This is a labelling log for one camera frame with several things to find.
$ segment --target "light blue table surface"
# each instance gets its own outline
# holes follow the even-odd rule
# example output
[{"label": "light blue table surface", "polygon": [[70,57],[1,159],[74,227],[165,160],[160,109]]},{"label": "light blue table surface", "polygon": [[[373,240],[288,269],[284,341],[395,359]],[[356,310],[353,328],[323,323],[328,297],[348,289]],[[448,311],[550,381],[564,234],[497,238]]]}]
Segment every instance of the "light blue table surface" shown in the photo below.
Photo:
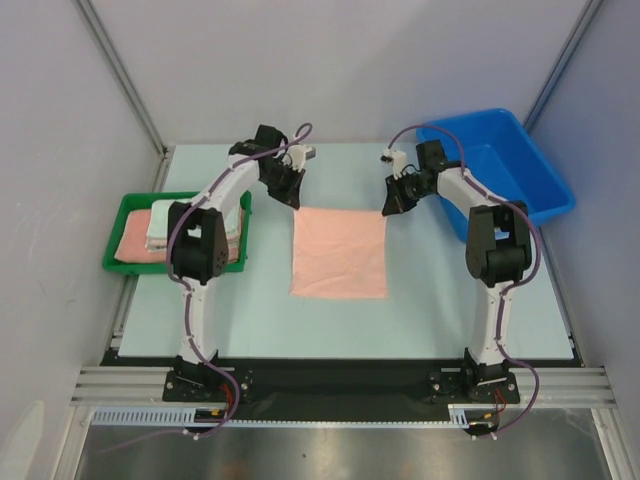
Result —
[{"label": "light blue table surface", "polygon": [[[380,210],[382,144],[320,144],[307,164],[303,206]],[[404,148],[415,160],[412,145]],[[199,190],[224,168],[228,146],[176,148],[165,191]],[[388,217],[384,300],[294,297],[291,286],[293,211],[252,189],[245,271],[224,275],[209,313],[222,356],[280,358],[459,358],[474,321],[475,281],[464,245],[437,198]],[[120,356],[172,357],[184,335],[181,292],[164,275],[140,277]],[[520,358],[573,357],[545,262],[515,294],[508,350]]]}]

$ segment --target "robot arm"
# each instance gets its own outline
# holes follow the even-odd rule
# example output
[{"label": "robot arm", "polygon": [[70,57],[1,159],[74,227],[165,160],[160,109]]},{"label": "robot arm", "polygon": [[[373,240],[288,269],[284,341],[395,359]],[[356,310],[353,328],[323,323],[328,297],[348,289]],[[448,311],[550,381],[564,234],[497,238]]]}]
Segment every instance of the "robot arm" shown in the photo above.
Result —
[{"label": "robot arm", "polygon": [[[472,386],[502,382],[508,366],[498,343],[506,348],[509,313],[515,288],[531,265],[529,230],[522,218],[476,180],[460,162],[447,159],[439,141],[416,146],[419,169],[408,173],[406,154],[385,150],[382,160],[393,164],[386,178],[383,215],[411,210],[418,200],[436,194],[453,203],[469,220],[466,263],[477,279],[476,318],[471,343],[465,351]],[[526,213],[522,202],[514,202]],[[496,239],[496,231],[507,234]]]},{"label": "robot arm", "polygon": [[[315,149],[295,144],[279,156],[252,157],[278,149],[288,143],[273,127],[261,125],[256,137],[235,144],[229,151],[227,168],[190,203],[175,202],[169,210],[168,238],[170,266],[174,280],[182,287],[187,335],[179,357],[198,365],[202,359],[215,357],[218,347],[210,319],[205,325],[206,302],[212,302],[218,278],[227,266],[229,248],[224,218],[253,184],[261,181],[276,200],[293,208],[300,207],[300,184],[306,160]],[[200,236],[193,232],[199,227]]]}]

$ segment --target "stack of towels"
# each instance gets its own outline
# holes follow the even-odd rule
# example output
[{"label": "stack of towels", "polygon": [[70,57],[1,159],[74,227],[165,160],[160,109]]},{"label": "stack of towels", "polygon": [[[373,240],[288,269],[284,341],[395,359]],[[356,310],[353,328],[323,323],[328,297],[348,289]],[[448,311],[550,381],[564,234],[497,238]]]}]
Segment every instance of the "stack of towels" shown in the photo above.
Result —
[{"label": "stack of towels", "polygon": [[[173,202],[181,200],[190,199],[156,200],[151,209],[134,210],[129,213],[115,258],[124,263],[163,262],[167,252],[169,207]],[[237,205],[224,219],[229,244],[229,263],[238,261],[242,218],[243,210]],[[189,233],[199,237],[199,230],[197,228]]]}]

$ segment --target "blue basket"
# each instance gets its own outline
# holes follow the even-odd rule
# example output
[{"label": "blue basket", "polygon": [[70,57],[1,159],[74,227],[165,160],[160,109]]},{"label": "blue basket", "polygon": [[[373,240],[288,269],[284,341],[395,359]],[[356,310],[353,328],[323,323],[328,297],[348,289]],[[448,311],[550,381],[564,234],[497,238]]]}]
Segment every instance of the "blue basket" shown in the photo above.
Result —
[{"label": "blue basket", "polygon": [[[458,137],[467,166],[487,188],[508,200],[526,202],[536,226],[575,205],[567,184],[508,110],[496,108],[430,123]],[[456,144],[443,133],[421,128],[418,139],[441,140],[450,160],[460,158]],[[466,217],[451,202],[441,201],[456,234],[466,242]]]}]

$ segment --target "green basket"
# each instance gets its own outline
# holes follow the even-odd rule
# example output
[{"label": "green basket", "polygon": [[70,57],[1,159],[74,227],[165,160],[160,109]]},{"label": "green basket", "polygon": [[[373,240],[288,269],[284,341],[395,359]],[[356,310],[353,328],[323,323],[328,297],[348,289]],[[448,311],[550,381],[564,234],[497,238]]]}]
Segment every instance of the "green basket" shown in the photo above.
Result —
[{"label": "green basket", "polygon": [[[104,252],[102,267],[109,272],[123,275],[147,275],[153,273],[167,274],[167,267],[163,263],[124,263],[115,259],[116,251],[120,245],[120,239],[124,233],[129,213],[134,210],[151,208],[151,204],[162,199],[190,198],[199,192],[162,192],[162,193],[130,193],[122,197],[116,221],[113,223],[109,243]],[[245,192],[240,198],[240,207],[244,210],[242,221],[242,233],[240,234],[240,247],[238,261],[227,265],[226,272],[241,272],[247,260],[247,240],[249,239],[249,216],[251,215],[251,193]]]}]

